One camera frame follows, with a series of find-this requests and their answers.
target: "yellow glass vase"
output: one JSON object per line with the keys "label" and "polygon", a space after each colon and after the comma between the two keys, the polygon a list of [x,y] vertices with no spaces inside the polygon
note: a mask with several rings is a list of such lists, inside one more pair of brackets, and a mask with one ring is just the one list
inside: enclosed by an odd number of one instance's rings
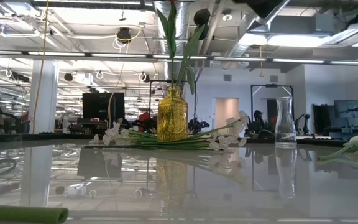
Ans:
{"label": "yellow glass vase", "polygon": [[169,86],[168,96],[158,105],[157,139],[159,141],[181,140],[188,137],[188,106],[181,95],[180,86]]}

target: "green tube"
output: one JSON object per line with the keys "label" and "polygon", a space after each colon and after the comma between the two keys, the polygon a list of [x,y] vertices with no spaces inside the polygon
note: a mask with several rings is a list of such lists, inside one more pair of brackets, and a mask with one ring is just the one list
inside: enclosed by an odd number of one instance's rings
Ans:
{"label": "green tube", "polygon": [[0,205],[0,221],[44,224],[64,223],[67,208],[32,208]]}

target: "white column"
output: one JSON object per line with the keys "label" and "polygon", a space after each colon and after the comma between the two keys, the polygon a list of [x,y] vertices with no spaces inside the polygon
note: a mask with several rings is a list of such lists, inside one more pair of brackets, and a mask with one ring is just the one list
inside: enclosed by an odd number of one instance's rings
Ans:
{"label": "white column", "polygon": [[25,149],[20,206],[45,207],[48,203],[53,146]]}
{"label": "white column", "polygon": [[[54,61],[44,61],[44,69],[40,81],[41,63],[40,60],[34,60],[33,62],[29,108],[29,118],[31,120],[30,134],[53,132],[55,126],[57,85],[59,79],[58,64]],[[37,114],[34,121],[34,108],[39,84]]]}

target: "glass table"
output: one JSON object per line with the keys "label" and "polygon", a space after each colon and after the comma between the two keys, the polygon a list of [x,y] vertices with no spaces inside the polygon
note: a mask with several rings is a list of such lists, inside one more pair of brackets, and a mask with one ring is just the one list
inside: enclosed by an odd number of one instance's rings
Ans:
{"label": "glass table", "polygon": [[65,207],[66,223],[358,223],[358,164],[339,148],[220,152],[0,143],[0,205]]}

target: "doorway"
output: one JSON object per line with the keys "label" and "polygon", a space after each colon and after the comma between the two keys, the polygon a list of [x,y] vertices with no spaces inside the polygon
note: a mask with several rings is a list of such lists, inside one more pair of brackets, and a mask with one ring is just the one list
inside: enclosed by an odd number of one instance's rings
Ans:
{"label": "doorway", "polygon": [[[239,114],[239,99],[238,98],[215,98],[215,128],[220,128],[226,125],[226,120],[229,118],[240,118]],[[221,134],[233,134],[229,129],[219,131]]]}

